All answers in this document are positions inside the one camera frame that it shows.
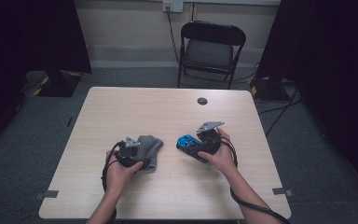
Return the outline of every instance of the baseboard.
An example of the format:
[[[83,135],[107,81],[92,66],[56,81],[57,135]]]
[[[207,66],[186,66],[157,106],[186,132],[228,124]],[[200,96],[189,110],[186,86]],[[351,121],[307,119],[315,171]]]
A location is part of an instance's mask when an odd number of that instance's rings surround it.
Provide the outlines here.
[[[244,49],[238,67],[254,67],[264,49]],[[89,45],[91,67],[176,67],[172,48]]]

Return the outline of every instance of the gray carpeted floor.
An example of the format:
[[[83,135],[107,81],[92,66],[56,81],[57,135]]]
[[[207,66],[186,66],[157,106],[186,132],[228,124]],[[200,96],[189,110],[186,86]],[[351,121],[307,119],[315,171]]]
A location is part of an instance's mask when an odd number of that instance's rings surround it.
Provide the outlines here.
[[[235,79],[254,71],[239,68]],[[36,83],[43,74],[29,73],[27,85]],[[176,75],[177,69],[173,67],[94,68],[92,75],[82,77],[72,98],[35,97],[37,86],[27,90],[20,112],[0,134],[0,223],[84,223],[85,220],[41,219],[38,216],[41,201],[34,196],[48,189],[88,90],[93,86],[175,88]],[[191,77],[185,77],[184,82],[209,89],[227,86]],[[289,94],[295,88],[286,86]],[[249,90],[249,87],[240,83],[232,89]],[[255,104],[259,112],[285,105],[258,101]],[[260,115],[266,131],[280,112]],[[283,186],[294,193],[288,197],[292,223],[358,223],[358,176],[325,140],[323,126],[302,102],[284,112],[268,134],[268,143]]]

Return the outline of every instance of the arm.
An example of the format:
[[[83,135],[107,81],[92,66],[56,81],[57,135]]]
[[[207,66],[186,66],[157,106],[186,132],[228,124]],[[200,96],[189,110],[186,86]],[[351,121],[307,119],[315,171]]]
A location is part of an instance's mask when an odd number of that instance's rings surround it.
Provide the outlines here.
[[[223,137],[222,141],[229,141],[228,134],[226,134],[220,128],[216,129],[220,133],[221,137]],[[201,151],[199,152],[199,156],[210,161],[213,166],[226,177],[228,184],[231,186],[235,195],[237,195],[241,200],[246,201],[247,203],[253,203],[259,206],[269,208],[269,206],[258,196],[258,194],[252,189],[252,187],[237,170],[237,167],[235,166],[234,161],[232,159],[231,149],[228,146],[222,144],[222,146],[214,155]],[[251,208],[247,208],[242,205],[240,205],[240,210],[242,211],[246,223],[249,224],[280,223],[280,221],[275,217],[258,212]]]
[[[87,223],[105,223],[113,215],[118,199],[120,198],[124,188],[130,182],[131,177],[139,169],[141,169],[143,162],[139,161],[134,164],[132,167],[125,168],[117,161],[115,156],[112,156],[109,163],[112,163],[109,166],[106,176],[106,192],[101,199],[100,204],[95,209],[94,213],[91,215]]]

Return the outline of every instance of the forearm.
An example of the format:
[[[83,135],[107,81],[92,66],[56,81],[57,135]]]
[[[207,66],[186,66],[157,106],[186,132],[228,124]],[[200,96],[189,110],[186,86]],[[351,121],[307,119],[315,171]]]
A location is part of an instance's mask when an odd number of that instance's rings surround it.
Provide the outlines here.
[[[258,196],[258,194],[252,189],[237,169],[232,169],[228,172],[224,172],[223,174],[235,195],[237,195],[237,197],[242,201],[269,208],[269,206]],[[275,217],[256,211],[252,208],[240,205],[240,209],[246,223],[280,223],[280,221]]]
[[[113,213],[115,212],[118,199],[121,193],[119,192],[106,192],[101,199],[100,204],[91,215],[88,224],[101,224],[106,223]]]

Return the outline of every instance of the round black grommet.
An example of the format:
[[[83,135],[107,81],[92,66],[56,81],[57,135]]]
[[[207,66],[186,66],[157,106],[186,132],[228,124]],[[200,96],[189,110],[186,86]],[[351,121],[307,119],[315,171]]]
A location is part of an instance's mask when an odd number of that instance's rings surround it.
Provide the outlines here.
[[[203,97],[200,97],[197,102],[199,103],[199,105],[206,105],[208,104],[208,100],[203,98]]]

